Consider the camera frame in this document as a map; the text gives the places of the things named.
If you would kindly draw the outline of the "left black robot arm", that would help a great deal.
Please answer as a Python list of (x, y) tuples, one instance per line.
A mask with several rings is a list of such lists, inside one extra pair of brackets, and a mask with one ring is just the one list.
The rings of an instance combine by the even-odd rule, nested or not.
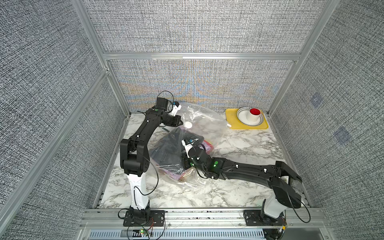
[(182, 106), (179, 102), (158, 97), (156, 104), (144, 112), (145, 118), (137, 131), (120, 143), (120, 166), (126, 174), (131, 188), (131, 208), (143, 211), (150, 207), (145, 193), (146, 172), (151, 164), (148, 143), (154, 131), (160, 126), (179, 127), (183, 124), (177, 113)]

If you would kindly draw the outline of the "clear plastic vacuum bag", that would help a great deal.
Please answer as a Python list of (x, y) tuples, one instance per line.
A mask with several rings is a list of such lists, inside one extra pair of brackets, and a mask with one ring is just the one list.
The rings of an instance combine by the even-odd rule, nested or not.
[(150, 149), (157, 170), (174, 184), (201, 188), (203, 171), (187, 157), (185, 145), (192, 145), (210, 155), (224, 139), (230, 124), (223, 115), (192, 103), (181, 103), (177, 112), (183, 124), (170, 130)]

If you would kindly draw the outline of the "black trousers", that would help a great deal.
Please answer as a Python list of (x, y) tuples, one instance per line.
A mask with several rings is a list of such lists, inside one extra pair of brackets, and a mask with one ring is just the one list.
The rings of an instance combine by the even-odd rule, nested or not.
[(151, 159), (165, 170), (184, 170), (182, 140), (199, 141), (202, 137), (183, 128), (175, 128), (162, 137), (149, 151)]

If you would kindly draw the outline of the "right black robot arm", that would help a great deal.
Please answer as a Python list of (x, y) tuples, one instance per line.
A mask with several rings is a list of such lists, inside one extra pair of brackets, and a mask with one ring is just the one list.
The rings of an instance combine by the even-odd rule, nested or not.
[(268, 187), (273, 194), (263, 205), (264, 215), (277, 219), (287, 208), (302, 206), (301, 194), (292, 183), (302, 184), (302, 178), (285, 162), (273, 165), (250, 165), (237, 163), (225, 158), (211, 157), (195, 140), (181, 141), (191, 167), (201, 171), (205, 178), (213, 180), (241, 180)]

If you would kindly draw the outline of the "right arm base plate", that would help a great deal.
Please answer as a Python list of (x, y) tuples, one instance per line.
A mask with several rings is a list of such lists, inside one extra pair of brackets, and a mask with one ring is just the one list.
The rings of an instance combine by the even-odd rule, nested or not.
[(262, 210), (244, 210), (243, 217), (247, 226), (283, 226), (284, 215), (281, 214), (277, 219), (267, 216)]

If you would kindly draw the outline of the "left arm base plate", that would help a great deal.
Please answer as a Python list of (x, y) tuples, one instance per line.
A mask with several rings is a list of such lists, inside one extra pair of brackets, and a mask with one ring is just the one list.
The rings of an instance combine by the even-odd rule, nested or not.
[(139, 211), (128, 210), (125, 213), (124, 227), (163, 227), (165, 224), (165, 211)]

